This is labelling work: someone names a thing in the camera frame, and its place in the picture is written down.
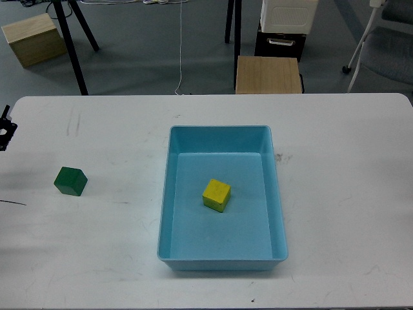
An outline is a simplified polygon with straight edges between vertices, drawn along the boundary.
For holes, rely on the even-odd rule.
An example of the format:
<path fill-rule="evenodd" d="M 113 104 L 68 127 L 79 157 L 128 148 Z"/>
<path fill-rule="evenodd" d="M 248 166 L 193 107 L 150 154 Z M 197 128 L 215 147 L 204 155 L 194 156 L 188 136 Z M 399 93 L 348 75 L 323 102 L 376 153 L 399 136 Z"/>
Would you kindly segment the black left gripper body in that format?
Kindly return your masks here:
<path fill-rule="evenodd" d="M 12 123 L 7 118 L 1 118 L 1 151 L 6 150 L 16 130 L 17 124 Z"/>

